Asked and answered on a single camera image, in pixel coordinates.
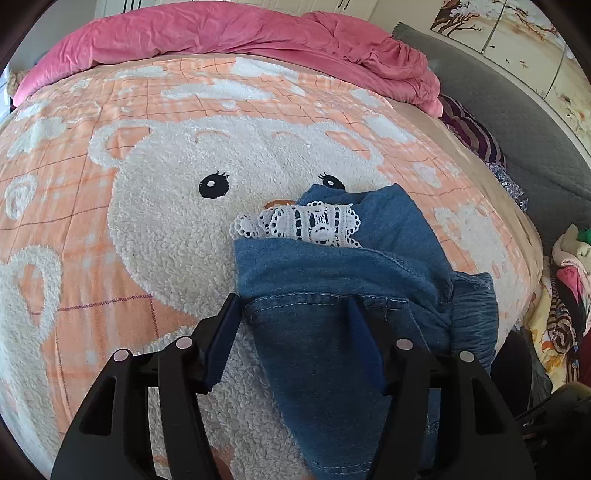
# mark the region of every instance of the green cloth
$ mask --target green cloth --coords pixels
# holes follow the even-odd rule
[[[591,245],[591,228],[581,228],[577,240]]]

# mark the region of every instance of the floral painting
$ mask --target floral painting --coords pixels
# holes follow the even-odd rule
[[[546,102],[591,154],[591,84],[570,50],[566,51]]]
[[[446,0],[431,30],[482,52],[504,5],[505,0]]]
[[[507,0],[484,55],[546,97],[566,44],[530,0]]]

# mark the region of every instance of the gray sofa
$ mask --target gray sofa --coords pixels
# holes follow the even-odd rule
[[[398,24],[392,36],[422,51],[441,92],[462,103],[496,137],[509,175],[530,199],[527,214],[544,252],[571,223],[591,223],[591,169],[554,120],[518,86],[438,38]]]

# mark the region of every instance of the blue denim fabric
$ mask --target blue denim fabric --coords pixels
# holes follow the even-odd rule
[[[350,204],[362,246],[290,239],[235,242],[238,291],[287,426],[319,480],[364,479],[389,398],[369,383],[353,348],[346,296],[397,336],[434,353],[473,352],[490,366],[498,310],[488,274],[454,272],[422,213],[398,185],[349,194],[314,185],[299,201]],[[434,450],[438,392],[430,396],[425,464]]]

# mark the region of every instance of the purple striped cushion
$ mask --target purple striped cushion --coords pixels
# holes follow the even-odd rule
[[[470,148],[485,163],[494,163],[505,168],[505,156],[495,137],[462,104],[447,95],[440,94],[443,104],[441,121],[447,125],[465,146]]]

